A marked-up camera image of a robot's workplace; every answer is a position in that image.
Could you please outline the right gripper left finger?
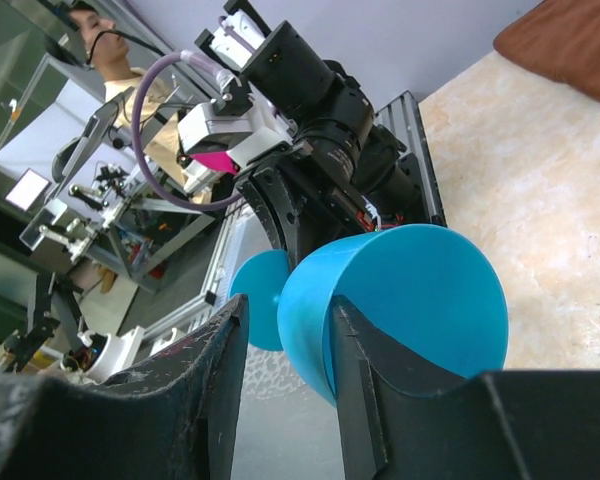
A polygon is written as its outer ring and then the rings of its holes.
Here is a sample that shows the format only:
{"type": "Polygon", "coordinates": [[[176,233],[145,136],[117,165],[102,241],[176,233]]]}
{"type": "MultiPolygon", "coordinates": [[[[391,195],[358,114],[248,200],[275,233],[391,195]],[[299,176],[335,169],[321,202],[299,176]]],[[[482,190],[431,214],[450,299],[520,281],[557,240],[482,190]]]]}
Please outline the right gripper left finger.
{"type": "Polygon", "coordinates": [[[227,479],[247,298],[100,385],[0,374],[0,479],[227,479]]]}

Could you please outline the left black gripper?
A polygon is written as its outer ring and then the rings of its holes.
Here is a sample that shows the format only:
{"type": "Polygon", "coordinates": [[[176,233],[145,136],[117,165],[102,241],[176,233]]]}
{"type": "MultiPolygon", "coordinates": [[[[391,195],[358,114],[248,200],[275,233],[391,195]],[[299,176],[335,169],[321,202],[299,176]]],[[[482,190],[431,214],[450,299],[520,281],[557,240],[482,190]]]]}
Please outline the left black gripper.
{"type": "Polygon", "coordinates": [[[294,270],[302,240],[336,240],[410,222],[410,173],[402,149],[366,149],[351,177],[325,154],[275,149],[236,178],[274,249],[294,270]]]}

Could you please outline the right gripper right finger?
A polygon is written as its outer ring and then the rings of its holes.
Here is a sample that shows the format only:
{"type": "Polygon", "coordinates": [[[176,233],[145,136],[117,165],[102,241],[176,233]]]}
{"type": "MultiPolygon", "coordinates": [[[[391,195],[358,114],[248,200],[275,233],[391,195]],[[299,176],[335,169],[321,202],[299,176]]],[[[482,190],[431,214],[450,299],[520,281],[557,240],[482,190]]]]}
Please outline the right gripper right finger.
{"type": "Polygon", "coordinates": [[[600,479],[600,370],[462,379],[331,307],[336,409],[349,479],[600,479]]]}

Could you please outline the blue wine glass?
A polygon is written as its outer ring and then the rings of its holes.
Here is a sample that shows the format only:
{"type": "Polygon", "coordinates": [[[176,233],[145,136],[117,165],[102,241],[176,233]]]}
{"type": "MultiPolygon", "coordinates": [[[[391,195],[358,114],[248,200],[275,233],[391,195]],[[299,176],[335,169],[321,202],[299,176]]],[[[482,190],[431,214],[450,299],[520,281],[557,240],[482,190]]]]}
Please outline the blue wine glass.
{"type": "Polygon", "coordinates": [[[329,403],[336,386],[328,323],[338,295],[399,344],[462,378],[505,364],[500,279],[485,254],[449,228],[412,224],[342,238],[296,267],[284,250],[263,251],[237,270],[230,292],[248,298],[250,343],[285,352],[329,403]]]}

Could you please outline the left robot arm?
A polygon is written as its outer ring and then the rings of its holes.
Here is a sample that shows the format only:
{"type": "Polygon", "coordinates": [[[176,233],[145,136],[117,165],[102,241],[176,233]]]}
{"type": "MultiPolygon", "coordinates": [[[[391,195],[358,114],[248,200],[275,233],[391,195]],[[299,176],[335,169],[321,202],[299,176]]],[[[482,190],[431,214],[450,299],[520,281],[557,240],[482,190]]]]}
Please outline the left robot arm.
{"type": "Polygon", "coordinates": [[[181,121],[181,140],[191,155],[227,155],[237,192],[291,266],[344,237],[445,224],[412,94],[399,98],[398,136],[359,82],[290,23],[268,26],[247,1],[224,9],[197,39],[219,93],[181,121]]]}

